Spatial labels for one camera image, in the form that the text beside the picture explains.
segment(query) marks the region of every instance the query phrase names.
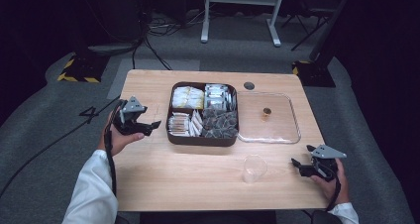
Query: table surface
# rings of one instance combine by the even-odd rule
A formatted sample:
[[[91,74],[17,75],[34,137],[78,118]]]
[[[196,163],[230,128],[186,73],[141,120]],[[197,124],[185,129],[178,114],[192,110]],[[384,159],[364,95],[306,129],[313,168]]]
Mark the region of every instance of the table surface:
[[[165,122],[172,87],[180,81],[228,83],[237,91],[284,93],[292,102],[301,139],[296,144],[245,143],[231,147],[172,144]],[[136,96],[148,111],[138,120],[162,120],[149,137],[114,158],[120,211],[263,210],[325,208],[327,200],[291,163],[310,164],[306,145],[324,144],[300,80],[293,74],[130,70],[121,98]],[[262,156],[267,173],[255,183],[242,180],[247,155]]]

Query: dark background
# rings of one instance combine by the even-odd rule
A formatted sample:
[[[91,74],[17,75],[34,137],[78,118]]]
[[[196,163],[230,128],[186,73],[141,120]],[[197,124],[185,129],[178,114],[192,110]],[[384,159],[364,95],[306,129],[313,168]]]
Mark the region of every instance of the dark background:
[[[69,2],[85,43],[109,42],[84,0]],[[173,7],[183,12],[202,2],[179,0]],[[93,7],[100,15],[99,5]],[[321,52],[334,55],[347,69],[370,130],[400,180],[417,222],[419,8],[418,0],[349,0]],[[3,124],[16,107],[46,85],[49,66],[74,48],[53,0],[0,0],[0,10]],[[183,13],[175,13],[184,20]]]

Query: chair leg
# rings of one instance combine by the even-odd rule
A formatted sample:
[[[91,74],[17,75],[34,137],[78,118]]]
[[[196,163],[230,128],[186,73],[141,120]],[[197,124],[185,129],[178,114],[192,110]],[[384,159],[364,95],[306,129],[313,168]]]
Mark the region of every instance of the chair leg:
[[[303,24],[302,20],[300,20],[299,16],[296,15],[297,20],[299,20],[300,25],[302,26],[303,30],[305,30],[306,34],[308,33],[308,30],[306,29],[305,25]]]
[[[300,40],[300,42],[298,44],[296,44],[296,46],[294,46],[291,50],[294,51],[295,49],[297,49],[297,47],[299,47],[303,42],[305,42],[310,36],[312,36],[314,33],[316,33],[318,31],[318,29],[320,29],[322,26],[324,26],[324,24],[328,23],[328,20],[325,20],[324,22],[322,22],[319,26],[317,26],[312,32],[310,32],[308,35],[306,35],[306,37],[304,37],[302,40]]]
[[[281,25],[281,28],[284,28],[289,22],[290,22],[290,20],[292,20],[293,18],[294,18],[295,16],[294,15],[291,15],[288,19],[287,19],[287,21],[285,21],[282,25]]]

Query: wrist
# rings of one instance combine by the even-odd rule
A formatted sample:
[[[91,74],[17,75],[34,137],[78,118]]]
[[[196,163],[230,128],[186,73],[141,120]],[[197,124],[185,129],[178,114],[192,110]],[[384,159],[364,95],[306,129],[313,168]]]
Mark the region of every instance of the wrist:
[[[338,204],[348,203],[348,202],[350,202],[350,198],[348,196],[339,196],[337,197],[335,204],[338,205]]]

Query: yellow black hazard tape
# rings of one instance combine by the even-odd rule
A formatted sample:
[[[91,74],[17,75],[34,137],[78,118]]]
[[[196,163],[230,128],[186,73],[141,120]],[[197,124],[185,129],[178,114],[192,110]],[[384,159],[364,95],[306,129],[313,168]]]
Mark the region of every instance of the yellow black hazard tape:
[[[58,77],[58,81],[101,82],[102,73],[108,57],[99,57],[95,61],[87,61],[71,56]]]
[[[299,61],[295,61],[295,62],[293,62],[293,63],[291,64],[291,68],[292,68],[292,72],[293,72],[293,74],[294,74],[294,75],[299,76],[299,69],[298,69],[298,67],[297,67],[297,66],[298,66],[299,64],[303,64],[303,63],[309,64],[309,63],[312,63],[312,61],[299,60]]]
[[[326,67],[315,61],[298,60],[291,65],[293,74],[299,77],[302,86],[335,87],[333,78]]]

